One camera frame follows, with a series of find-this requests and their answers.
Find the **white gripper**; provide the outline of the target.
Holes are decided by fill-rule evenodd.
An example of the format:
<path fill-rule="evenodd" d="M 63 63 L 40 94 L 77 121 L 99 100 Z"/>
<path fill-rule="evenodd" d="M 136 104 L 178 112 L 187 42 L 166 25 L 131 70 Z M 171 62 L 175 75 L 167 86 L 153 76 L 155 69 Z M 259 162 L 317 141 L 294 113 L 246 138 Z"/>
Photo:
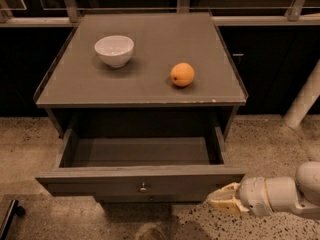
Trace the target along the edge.
<path fill-rule="evenodd" d="M 256 217 L 271 216 L 271 208 L 266 179 L 263 177 L 247 178 L 239 183 L 230 183 L 212 192 L 210 204 L 216 211 L 233 215 L 243 215 L 250 212 Z"/>

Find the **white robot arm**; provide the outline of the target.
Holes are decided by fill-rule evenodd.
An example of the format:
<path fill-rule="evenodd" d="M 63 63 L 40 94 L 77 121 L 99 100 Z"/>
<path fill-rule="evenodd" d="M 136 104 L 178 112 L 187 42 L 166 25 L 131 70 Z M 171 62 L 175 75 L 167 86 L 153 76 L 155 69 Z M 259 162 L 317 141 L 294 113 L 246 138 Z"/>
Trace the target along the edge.
<path fill-rule="evenodd" d="M 320 96 L 320 61 L 309 75 L 284 119 L 296 128 Z M 256 217 L 288 212 L 305 219 L 320 219 L 320 162 L 301 164 L 295 177 L 254 177 L 231 183 L 212 193 L 212 207 L 234 215 Z"/>

